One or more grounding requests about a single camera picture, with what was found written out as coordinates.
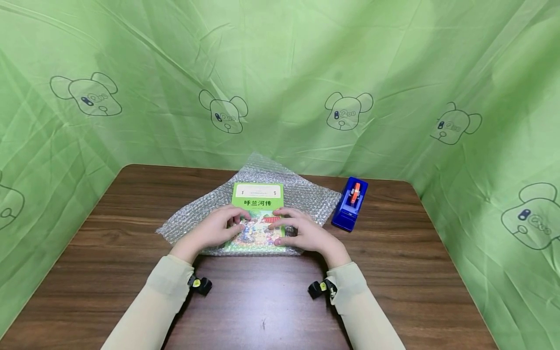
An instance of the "green book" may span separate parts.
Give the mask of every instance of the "green book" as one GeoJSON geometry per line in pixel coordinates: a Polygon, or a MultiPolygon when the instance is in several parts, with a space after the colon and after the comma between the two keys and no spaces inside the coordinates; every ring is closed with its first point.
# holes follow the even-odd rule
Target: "green book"
{"type": "Polygon", "coordinates": [[[286,234],[284,227],[268,229],[271,223],[280,219],[272,211],[284,206],[282,184],[235,183],[231,203],[247,210],[251,220],[242,220],[244,231],[227,242],[225,250],[248,254],[286,251],[286,247],[274,245],[277,238],[286,234]]]}

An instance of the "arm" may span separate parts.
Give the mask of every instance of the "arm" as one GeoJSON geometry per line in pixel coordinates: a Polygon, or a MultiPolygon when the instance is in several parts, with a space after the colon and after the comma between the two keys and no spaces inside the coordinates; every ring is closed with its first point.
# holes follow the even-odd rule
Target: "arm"
{"type": "Polygon", "coordinates": [[[240,225],[240,216],[251,219],[247,211],[228,204],[213,211],[181,238],[153,269],[101,349],[161,349],[169,326],[189,293],[194,259],[202,249],[218,246],[241,232],[244,227],[240,225]]]}
{"type": "Polygon", "coordinates": [[[296,237],[283,237],[276,245],[291,245],[317,251],[329,267],[327,278],[337,287],[330,301],[342,317],[355,350],[404,350],[404,345],[367,286],[358,265],[352,262],[344,245],[317,225],[308,215],[280,208],[275,215],[290,216],[271,225],[290,225],[298,229],[296,237]]]}
{"type": "Polygon", "coordinates": [[[404,350],[403,343],[368,288],[358,265],[350,262],[326,274],[338,289],[330,303],[342,317],[355,350],[404,350]]]}
{"type": "Polygon", "coordinates": [[[193,267],[173,256],[161,258],[102,350],[161,349],[173,318],[183,305],[193,267]]]}

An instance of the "finger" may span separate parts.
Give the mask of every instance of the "finger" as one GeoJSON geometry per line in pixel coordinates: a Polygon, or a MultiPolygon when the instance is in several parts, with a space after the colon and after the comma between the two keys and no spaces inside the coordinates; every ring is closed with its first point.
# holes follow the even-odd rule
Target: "finger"
{"type": "Polygon", "coordinates": [[[295,236],[295,237],[280,237],[277,238],[274,241],[274,245],[277,246],[294,246],[294,247],[298,247],[298,242],[299,242],[299,237],[295,236]]]}
{"type": "Polygon", "coordinates": [[[232,207],[232,208],[228,208],[224,210],[224,213],[227,214],[228,217],[235,217],[235,216],[241,216],[243,215],[243,217],[245,217],[246,219],[251,220],[251,214],[249,214],[248,211],[246,211],[245,209],[239,208],[239,207],[232,207]]]}
{"type": "Polygon", "coordinates": [[[299,228],[300,219],[293,218],[293,217],[283,217],[280,220],[276,220],[275,222],[271,223],[268,228],[269,230],[274,230],[277,227],[282,225],[293,226],[295,228],[299,228]]]}
{"type": "Polygon", "coordinates": [[[272,212],[274,215],[288,215],[290,217],[303,217],[305,214],[297,210],[296,208],[284,208],[281,207],[272,212]]]}
{"type": "Polygon", "coordinates": [[[245,225],[235,225],[234,227],[228,228],[226,232],[228,237],[232,238],[233,236],[237,235],[239,232],[243,231],[244,228],[245,225]]]}
{"type": "Polygon", "coordinates": [[[233,204],[226,204],[223,207],[219,207],[218,210],[226,210],[226,209],[230,209],[230,208],[235,208],[235,206],[233,204]]]}

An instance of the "brown table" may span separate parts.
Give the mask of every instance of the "brown table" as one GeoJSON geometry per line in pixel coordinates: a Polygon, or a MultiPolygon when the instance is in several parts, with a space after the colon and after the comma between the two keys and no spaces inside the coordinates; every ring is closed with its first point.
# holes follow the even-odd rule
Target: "brown table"
{"type": "MultiPolygon", "coordinates": [[[[155,230],[233,171],[130,165],[111,184],[0,342],[1,349],[99,349],[169,244],[155,230]]],[[[305,178],[334,190],[346,179],[305,178]]],[[[368,180],[346,245],[407,350],[496,349],[414,189],[368,180]]],[[[308,285],[315,254],[199,257],[213,288],[191,294],[165,349],[348,349],[342,322],[308,285]]]]}

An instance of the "green curtain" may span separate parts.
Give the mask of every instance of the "green curtain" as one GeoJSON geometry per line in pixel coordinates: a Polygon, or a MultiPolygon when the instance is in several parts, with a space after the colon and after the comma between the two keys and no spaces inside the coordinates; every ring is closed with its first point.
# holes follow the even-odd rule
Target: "green curtain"
{"type": "Polygon", "coordinates": [[[118,171],[410,181],[502,349],[560,349],[560,3],[0,0],[0,334],[118,171]]]}

